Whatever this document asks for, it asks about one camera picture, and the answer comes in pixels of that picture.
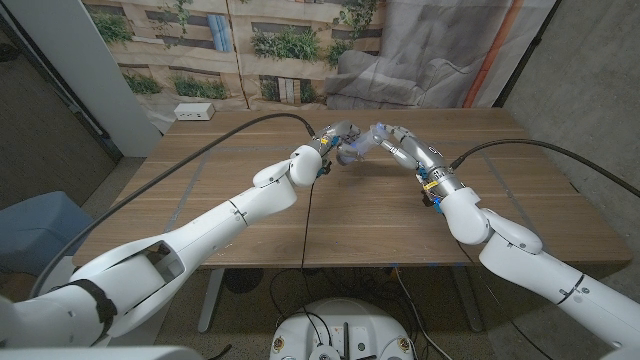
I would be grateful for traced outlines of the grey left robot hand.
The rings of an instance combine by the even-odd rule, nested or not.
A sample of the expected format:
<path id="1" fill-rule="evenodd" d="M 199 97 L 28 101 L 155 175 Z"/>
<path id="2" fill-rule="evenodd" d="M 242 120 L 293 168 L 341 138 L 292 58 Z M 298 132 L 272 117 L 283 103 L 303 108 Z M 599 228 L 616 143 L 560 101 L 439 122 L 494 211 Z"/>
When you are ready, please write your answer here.
<path id="1" fill-rule="evenodd" d="M 348 120 L 333 123 L 312 137 L 308 143 L 323 159 L 335 150 L 336 160 L 340 165 L 346 166 L 355 161 L 358 151 L 354 142 L 360 137 L 361 130 Z"/>

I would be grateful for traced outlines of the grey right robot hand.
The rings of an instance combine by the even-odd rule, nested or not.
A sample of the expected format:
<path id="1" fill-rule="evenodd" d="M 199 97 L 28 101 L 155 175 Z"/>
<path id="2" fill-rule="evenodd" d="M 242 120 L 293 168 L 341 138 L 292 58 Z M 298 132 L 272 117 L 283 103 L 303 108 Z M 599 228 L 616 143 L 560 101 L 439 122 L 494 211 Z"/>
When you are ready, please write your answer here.
<path id="1" fill-rule="evenodd" d="M 402 126 L 378 123 L 371 127 L 373 140 L 395 161 L 416 173 L 423 192 L 431 202 L 439 202 L 464 187 L 443 155 Z"/>

